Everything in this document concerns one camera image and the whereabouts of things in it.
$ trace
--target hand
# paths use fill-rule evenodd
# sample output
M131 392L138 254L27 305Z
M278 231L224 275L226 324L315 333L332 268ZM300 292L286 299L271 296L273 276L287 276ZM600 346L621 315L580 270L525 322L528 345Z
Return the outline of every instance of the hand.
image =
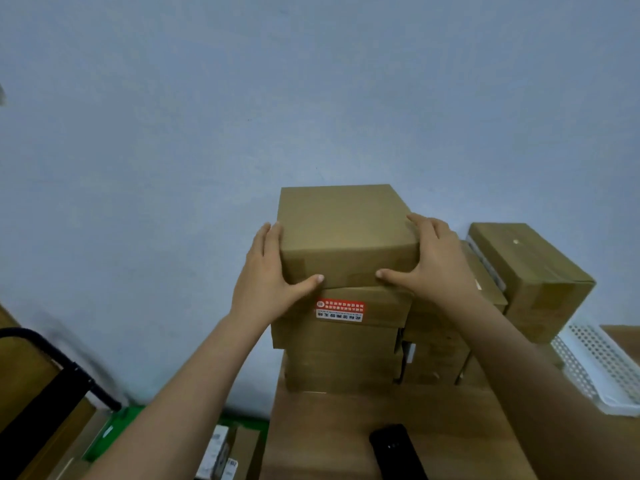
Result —
M282 225L267 222L253 238L234 289L229 315L258 322L265 328L297 300L315 290L324 276L315 274L297 285L282 277L280 235Z
M379 269L376 276L405 287L416 296L446 306L452 300L481 296L458 234L449 225L419 214L407 216L420 231L420 262L410 273Z

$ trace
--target forearm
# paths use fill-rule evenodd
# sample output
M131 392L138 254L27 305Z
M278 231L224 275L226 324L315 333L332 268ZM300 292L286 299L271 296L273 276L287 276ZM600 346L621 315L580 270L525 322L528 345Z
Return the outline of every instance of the forearm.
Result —
M631 448L489 302L457 300L445 311L476 355L541 480L635 474Z
M94 464L88 480L190 480L229 389L264 329L231 315Z

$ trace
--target finger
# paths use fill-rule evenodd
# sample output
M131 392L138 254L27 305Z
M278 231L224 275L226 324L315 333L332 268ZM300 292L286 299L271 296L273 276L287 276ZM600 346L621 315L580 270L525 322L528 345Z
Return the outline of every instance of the finger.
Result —
M376 278L384 280L392 285L402 286L404 288L410 288L409 273L401 273L400 271L394 271L393 269L379 269L376 271Z
M433 225L438 238L442 238L451 232L449 224L447 224L446 222L441 221L440 219L436 219L435 217L429 217L429 220L431 221L431 224Z
M294 300L297 301L300 298L308 295L311 291L315 290L320 283L324 281L324 276L322 274L314 274L310 276L303 282L298 283L297 285L292 285L289 287L291 294L294 297Z
M264 237L267 235L267 232L269 231L270 227L271 227L271 224L269 224L268 222L265 222L264 224L262 224L262 227L260 227L258 232L255 234L255 237L253 238L251 249L249 249L249 252L246 254L247 256L250 256L250 255L262 256L262 253L264 252Z
M411 214L407 215L407 218L411 222L413 222L416 227L418 227L418 231L420 231L421 241L430 242L435 241L438 238L436 231L433 228L433 224L427 217L412 212Z
M280 259L280 236L282 234L282 224L276 222L264 238L264 255L266 257Z

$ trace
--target green surface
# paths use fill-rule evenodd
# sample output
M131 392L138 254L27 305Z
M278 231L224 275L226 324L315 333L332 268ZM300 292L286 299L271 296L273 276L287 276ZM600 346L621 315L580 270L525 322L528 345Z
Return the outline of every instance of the green surface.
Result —
M116 438L132 423L132 421L144 409L144 406L132 406L124 408L117 413L112 414L111 418L102 428L100 434L93 441L89 450L84 454L83 459L94 462L116 441ZM265 420L255 419L246 416L235 416L224 414L220 416L218 424L224 426L242 425L245 428L257 429L260 431L262 441L266 441L267 432L269 430L269 422Z

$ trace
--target person's left arm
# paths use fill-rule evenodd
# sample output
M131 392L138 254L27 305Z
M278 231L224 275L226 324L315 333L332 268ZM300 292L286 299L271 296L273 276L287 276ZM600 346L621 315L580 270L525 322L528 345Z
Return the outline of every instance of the person's left arm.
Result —
M192 480L227 395L247 355L288 307L322 282L282 277L282 227L256 234L238 278L231 311L154 400L98 459L85 480Z

